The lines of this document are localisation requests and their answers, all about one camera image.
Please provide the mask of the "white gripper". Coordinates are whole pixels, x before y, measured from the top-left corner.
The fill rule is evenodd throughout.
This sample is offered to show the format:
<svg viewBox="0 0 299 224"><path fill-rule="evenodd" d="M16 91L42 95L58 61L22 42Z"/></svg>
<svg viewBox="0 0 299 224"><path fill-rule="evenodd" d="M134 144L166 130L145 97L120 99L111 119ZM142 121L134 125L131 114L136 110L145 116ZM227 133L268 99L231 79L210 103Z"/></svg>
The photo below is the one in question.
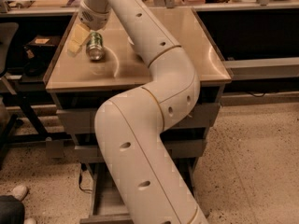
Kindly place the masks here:
<svg viewBox="0 0 299 224"><path fill-rule="evenodd" d="M82 23L76 24L73 28L67 45L68 53L76 56L82 46L89 40L90 31L103 29L108 22L109 16L110 5L108 3L86 4L84 1L81 1L78 18Z"/></svg>

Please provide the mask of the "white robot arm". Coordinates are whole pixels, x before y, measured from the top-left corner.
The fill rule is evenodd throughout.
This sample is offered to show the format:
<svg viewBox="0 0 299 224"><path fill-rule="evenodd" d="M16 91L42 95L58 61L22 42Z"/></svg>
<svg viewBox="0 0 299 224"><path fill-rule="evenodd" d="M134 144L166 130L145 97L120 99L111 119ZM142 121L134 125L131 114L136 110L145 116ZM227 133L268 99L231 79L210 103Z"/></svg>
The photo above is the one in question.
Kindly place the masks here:
<svg viewBox="0 0 299 224"><path fill-rule="evenodd" d="M81 0L79 19L99 30L116 14L152 75L105 101L95 135L134 224L208 224L161 140L194 108L200 79L184 48L141 0Z"/></svg>

